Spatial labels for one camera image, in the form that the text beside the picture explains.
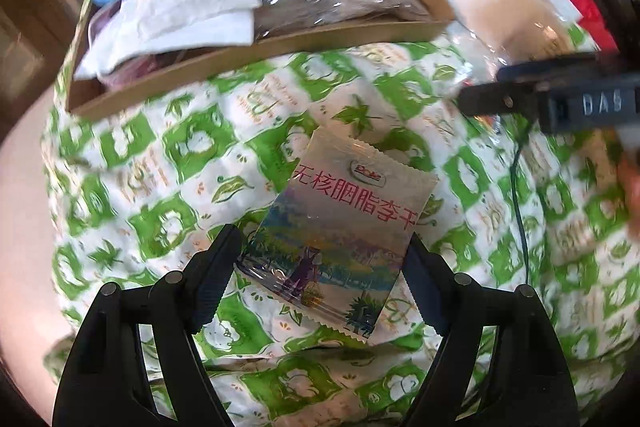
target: cardboard box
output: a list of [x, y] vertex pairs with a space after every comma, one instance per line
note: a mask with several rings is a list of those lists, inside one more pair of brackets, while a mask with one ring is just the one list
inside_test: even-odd
[[[107, 92], [96, 79], [67, 82], [66, 110], [88, 120], [99, 120], [130, 105], [143, 102], [150, 96], [168, 92], [179, 86], [203, 80], [213, 74], [240, 68], [252, 62], [292, 52], [317, 52], [348, 48], [372, 42], [423, 42], [441, 33], [454, 19], [447, 0], [420, 0], [436, 22], [400, 22], [393, 17], [353, 19], [339, 24], [267, 38], [251, 46], [206, 48], [191, 50], [186, 60], [155, 71], [121, 90]], [[81, 20], [81, 41], [73, 60], [75, 71], [88, 49], [87, 26], [95, 13], [88, 10]]]

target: snack packet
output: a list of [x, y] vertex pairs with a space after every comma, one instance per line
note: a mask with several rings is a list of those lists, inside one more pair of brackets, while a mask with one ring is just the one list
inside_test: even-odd
[[318, 128], [238, 268], [307, 317], [365, 342], [436, 182]]

